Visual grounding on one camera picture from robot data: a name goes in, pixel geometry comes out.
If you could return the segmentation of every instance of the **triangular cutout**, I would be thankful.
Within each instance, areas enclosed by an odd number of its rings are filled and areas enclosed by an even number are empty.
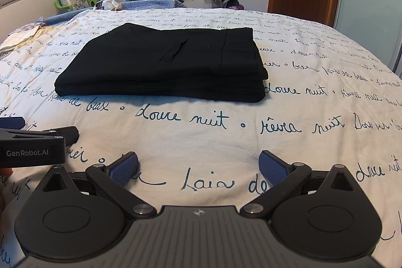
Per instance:
[[[332,182],[331,189],[343,190],[343,191],[353,191],[353,187],[349,184],[342,172],[336,173],[335,179]]]
[[[44,192],[60,191],[66,189],[66,185],[60,174],[54,174],[47,185],[43,188]]]

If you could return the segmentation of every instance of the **bed sheet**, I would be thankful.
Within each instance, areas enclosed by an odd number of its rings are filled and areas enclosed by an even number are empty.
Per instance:
[[[55,94],[55,79],[83,46],[126,22],[156,29],[253,28],[269,73],[266,97],[248,104]],[[119,60],[113,48],[109,56]],[[80,139],[66,150],[70,171],[135,151],[140,173],[127,188],[158,210],[164,204],[240,208],[269,188],[258,169],[264,149],[313,170],[344,164],[383,222],[374,257],[385,267],[402,266],[402,81],[328,26],[224,9],[85,11],[0,60],[0,115],[23,116],[27,130],[77,126]],[[48,168],[0,177],[7,204],[0,268],[23,258],[14,219]]]

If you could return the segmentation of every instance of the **metal screw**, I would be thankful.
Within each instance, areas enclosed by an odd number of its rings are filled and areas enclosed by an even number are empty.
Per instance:
[[[264,207],[258,203],[249,203],[243,207],[244,211],[249,214],[259,214],[264,210]]]
[[[138,215],[147,215],[154,210],[153,206],[148,203],[142,203],[134,206],[133,211]]]

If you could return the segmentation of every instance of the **black and white crosshair logo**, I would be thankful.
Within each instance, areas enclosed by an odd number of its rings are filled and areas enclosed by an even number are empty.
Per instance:
[[[205,211],[202,210],[202,209],[197,209],[197,210],[193,211],[193,213],[194,213],[195,215],[197,215],[198,217],[200,217],[200,216],[202,216],[203,214],[205,214]]]

